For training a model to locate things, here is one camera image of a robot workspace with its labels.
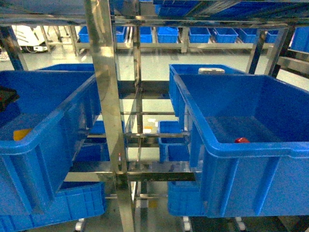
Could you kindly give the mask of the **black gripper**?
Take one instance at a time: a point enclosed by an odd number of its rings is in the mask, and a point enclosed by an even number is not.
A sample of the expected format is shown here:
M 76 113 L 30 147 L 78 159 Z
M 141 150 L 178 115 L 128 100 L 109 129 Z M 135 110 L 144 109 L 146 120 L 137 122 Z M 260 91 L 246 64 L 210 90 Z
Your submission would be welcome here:
M 5 111 L 6 107 L 19 99 L 19 95 L 16 90 L 0 87 L 0 111 Z

